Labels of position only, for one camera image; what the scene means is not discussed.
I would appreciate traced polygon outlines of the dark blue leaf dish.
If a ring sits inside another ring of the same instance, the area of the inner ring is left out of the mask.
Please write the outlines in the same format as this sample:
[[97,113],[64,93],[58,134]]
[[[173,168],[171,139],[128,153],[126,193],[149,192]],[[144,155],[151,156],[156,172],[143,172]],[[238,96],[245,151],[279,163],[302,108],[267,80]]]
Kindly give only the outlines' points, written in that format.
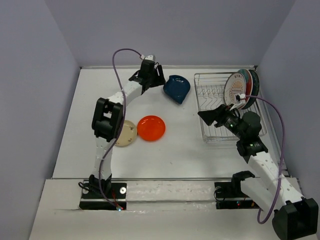
[[163,86],[164,93],[179,105],[184,102],[190,89],[190,82],[180,75],[170,75]]

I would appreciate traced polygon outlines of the white plate orange sunburst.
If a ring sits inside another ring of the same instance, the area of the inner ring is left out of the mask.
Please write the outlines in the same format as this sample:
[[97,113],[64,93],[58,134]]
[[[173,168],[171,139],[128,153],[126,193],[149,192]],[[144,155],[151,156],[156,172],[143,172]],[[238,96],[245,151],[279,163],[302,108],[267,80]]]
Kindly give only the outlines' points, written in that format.
[[237,100],[237,96],[246,93],[246,85],[246,79],[243,74],[239,72],[231,74],[223,88],[223,103],[226,106],[239,104],[241,101]]

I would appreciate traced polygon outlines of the orange plastic plate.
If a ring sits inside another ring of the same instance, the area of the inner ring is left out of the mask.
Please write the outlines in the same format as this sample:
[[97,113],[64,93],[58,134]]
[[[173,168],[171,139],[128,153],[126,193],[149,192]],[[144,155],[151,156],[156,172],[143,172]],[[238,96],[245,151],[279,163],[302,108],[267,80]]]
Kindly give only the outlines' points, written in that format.
[[147,115],[137,124],[138,135],[147,142],[159,140],[166,132],[165,122],[156,115]]

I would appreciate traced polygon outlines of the red teal floral plate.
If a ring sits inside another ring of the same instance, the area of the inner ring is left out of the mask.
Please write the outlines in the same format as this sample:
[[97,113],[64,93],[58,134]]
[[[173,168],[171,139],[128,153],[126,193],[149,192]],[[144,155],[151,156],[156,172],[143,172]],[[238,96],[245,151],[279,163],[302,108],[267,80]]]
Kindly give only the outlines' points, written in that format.
[[238,72],[241,73],[245,78],[245,82],[246,82],[245,95],[251,95],[254,84],[253,84],[253,77],[250,71],[248,69],[242,68],[238,70]]

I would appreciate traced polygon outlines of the dark teal speckled plate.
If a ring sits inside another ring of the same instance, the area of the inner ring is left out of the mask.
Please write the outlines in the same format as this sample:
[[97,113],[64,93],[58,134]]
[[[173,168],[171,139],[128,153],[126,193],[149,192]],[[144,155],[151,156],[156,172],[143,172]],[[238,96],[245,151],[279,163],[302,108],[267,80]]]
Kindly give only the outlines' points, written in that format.
[[[257,96],[259,94],[259,90],[260,90],[260,80],[258,77],[258,74],[256,71],[254,70],[249,70],[251,76],[252,76],[252,81],[253,81],[253,87],[252,87],[252,92],[251,95],[252,96]],[[250,97],[249,101],[248,101],[248,107],[251,107],[254,102],[256,101],[255,98]]]

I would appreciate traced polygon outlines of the small cream plate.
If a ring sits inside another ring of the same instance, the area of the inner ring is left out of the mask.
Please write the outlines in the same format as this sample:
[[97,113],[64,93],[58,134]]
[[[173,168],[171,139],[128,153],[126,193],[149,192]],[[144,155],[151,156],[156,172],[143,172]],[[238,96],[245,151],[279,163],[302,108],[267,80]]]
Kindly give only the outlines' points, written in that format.
[[129,121],[125,120],[123,123],[122,131],[115,145],[117,147],[125,147],[132,144],[138,136],[138,131],[136,125]]

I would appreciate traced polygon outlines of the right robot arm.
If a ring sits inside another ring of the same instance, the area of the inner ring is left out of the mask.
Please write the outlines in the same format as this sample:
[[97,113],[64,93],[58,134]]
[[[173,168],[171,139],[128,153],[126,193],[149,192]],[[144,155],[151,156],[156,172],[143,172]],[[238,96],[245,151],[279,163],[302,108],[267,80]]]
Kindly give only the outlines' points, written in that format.
[[253,169],[253,173],[239,172],[233,176],[230,190],[235,196],[245,194],[258,206],[257,221],[271,220],[281,240],[296,240],[317,233],[319,206],[313,198],[306,198],[294,188],[282,173],[282,163],[274,160],[262,142],[260,116],[252,111],[242,116],[232,107],[221,104],[213,110],[198,112],[206,125],[225,127],[238,141],[237,151]]

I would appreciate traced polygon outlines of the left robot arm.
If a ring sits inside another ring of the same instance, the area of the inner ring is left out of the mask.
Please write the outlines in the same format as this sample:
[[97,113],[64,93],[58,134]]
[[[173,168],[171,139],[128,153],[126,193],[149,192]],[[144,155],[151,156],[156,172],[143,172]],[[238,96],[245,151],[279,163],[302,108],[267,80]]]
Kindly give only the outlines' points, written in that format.
[[166,83],[162,66],[151,59],[144,59],[120,91],[96,102],[91,128],[96,142],[94,167],[89,176],[88,187],[97,196],[106,199],[111,191],[111,160],[126,117],[127,106],[149,88]]

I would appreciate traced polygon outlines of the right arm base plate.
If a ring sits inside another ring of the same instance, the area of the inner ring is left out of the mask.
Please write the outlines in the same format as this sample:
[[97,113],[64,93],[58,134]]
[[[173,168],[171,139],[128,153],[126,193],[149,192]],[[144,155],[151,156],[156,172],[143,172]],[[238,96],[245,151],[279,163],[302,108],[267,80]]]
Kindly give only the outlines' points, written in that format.
[[258,209],[259,206],[250,197],[233,188],[231,182],[214,183],[213,197],[217,210]]

